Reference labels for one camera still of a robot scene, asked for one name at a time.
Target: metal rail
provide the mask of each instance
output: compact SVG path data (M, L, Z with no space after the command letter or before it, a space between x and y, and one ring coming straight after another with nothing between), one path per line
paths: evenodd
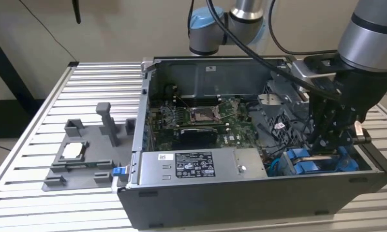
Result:
M140 63L79 63L67 68L0 167L0 232L132 232L110 188L41 191L42 180L63 137L63 122L79 118L101 124L94 106L112 104L114 122L137 111ZM363 123L373 144L387 158L387 110L375 106ZM360 195L331 216L174 228L181 232L216 231L387 231L387 185Z

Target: blue tab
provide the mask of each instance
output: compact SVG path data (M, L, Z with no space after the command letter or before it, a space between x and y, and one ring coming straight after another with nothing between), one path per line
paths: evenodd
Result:
M113 168L113 176L118 176L122 172L122 168Z

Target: gray holder post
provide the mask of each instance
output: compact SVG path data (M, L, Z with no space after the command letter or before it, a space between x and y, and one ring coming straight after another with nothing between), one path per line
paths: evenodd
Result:
M82 129L83 125L79 119L67 119L63 125L63 130L67 137L81 137L78 129Z
M116 125L110 117L110 104L108 102L100 102L96 106L96 113L101 116L101 122L104 128L100 128L100 132L109 136L112 146L118 145L118 139L116 136Z

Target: power supply label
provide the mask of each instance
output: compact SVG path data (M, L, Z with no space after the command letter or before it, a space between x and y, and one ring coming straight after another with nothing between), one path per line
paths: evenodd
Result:
M212 152L174 153L174 167L177 178L214 176Z

